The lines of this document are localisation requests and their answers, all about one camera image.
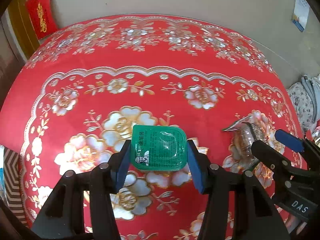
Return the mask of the silver foil snack packet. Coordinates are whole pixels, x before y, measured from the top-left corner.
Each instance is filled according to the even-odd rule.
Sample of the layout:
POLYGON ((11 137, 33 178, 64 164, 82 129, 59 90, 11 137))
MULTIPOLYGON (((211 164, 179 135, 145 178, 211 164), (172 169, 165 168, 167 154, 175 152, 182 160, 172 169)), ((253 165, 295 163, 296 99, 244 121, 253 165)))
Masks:
POLYGON ((233 153, 233 158, 240 166, 248 169, 258 162, 251 152, 251 146, 257 140, 267 142, 267 134, 266 126, 253 114, 241 118, 229 127, 223 128, 222 131, 234 132, 233 144, 236 153, 233 153))

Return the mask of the green sauce cup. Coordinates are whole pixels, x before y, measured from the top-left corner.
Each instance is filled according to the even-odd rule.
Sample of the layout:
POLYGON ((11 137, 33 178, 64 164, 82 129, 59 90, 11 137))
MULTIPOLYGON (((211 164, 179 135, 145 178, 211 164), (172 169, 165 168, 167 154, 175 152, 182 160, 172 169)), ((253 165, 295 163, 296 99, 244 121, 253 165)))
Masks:
POLYGON ((187 164, 187 137, 179 127, 135 125, 131 164, 144 171, 179 171, 187 164))

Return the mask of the floral fabric cushion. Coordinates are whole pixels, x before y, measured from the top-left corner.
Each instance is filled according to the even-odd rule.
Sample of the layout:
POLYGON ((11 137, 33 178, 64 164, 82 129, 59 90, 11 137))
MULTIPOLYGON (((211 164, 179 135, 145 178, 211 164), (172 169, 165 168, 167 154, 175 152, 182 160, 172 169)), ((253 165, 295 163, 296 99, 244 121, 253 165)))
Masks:
POLYGON ((304 133, 315 128, 313 122, 313 103, 312 100, 300 82, 296 82, 287 89, 289 98, 297 114, 298 122, 304 133))

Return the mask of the grey folded clothes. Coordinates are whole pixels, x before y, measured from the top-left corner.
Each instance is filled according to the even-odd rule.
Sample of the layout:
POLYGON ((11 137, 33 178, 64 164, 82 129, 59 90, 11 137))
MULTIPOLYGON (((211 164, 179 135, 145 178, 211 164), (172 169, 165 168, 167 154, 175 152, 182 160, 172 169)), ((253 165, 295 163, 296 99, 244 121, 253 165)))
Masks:
POLYGON ((319 120, 319 79, 317 77, 309 77, 303 75, 301 83, 311 98, 313 105, 312 122, 316 123, 319 120))

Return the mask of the striped white tray box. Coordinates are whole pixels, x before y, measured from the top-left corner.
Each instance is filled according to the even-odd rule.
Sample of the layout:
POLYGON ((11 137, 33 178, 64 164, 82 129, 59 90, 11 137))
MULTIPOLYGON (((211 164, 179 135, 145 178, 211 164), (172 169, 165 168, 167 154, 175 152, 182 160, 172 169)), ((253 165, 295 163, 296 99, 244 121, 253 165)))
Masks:
POLYGON ((20 193, 18 160, 17 152, 1 145, 1 199, 18 220, 27 226, 20 193))

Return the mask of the red floral tablecloth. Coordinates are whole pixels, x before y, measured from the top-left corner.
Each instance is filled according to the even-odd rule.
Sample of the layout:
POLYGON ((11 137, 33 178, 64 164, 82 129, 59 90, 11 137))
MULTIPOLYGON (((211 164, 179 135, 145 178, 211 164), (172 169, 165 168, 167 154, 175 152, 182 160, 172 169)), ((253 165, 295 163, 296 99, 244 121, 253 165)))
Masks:
MULTIPOLYGON (((62 175, 108 162, 131 142, 135 125, 181 128, 211 163, 251 171, 272 200, 274 173, 259 160, 240 166, 234 132, 222 131, 249 114, 266 126, 266 144, 293 167, 306 167, 298 152, 275 139, 278 129, 302 130, 282 81, 247 37, 158 15, 65 27, 22 67, 1 109, 1 144, 19 154, 27 219, 23 227, 4 207, 9 225, 1 237, 41 239, 31 227, 62 175)), ((208 201, 188 163, 169 172, 139 170, 130 161, 124 186, 110 197, 120 239, 198 239, 208 201)), ((286 226, 291 214, 274 206, 286 226)))

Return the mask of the white wall calendar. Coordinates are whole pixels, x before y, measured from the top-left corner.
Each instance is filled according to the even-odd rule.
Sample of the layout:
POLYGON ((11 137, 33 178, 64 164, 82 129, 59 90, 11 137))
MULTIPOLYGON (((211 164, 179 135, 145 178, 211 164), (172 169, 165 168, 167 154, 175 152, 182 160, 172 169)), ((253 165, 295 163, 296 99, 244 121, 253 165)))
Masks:
POLYGON ((306 28, 309 10, 310 5, 306 0, 295 0, 292 22, 301 32, 303 32, 306 28))

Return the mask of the yellow door frame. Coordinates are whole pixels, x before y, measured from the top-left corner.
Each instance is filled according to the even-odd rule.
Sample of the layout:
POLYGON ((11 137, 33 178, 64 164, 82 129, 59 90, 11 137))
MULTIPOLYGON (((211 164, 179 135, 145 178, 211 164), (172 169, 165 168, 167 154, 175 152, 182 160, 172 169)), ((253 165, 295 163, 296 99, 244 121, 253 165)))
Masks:
POLYGON ((17 42, 28 60, 39 48, 40 43, 29 16, 26 1, 12 0, 8 6, 8 13, 17 42))

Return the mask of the lower red wall banner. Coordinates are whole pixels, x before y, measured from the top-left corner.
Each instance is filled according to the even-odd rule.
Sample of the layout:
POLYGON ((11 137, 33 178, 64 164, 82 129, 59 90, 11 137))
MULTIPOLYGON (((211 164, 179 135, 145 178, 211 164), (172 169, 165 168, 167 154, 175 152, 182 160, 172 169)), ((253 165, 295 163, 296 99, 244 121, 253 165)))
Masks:
POLYGON ((41 40, 58 30, 52 14, 50 2, 51 0, 26 1, 29 17, 38 40, 41 40))

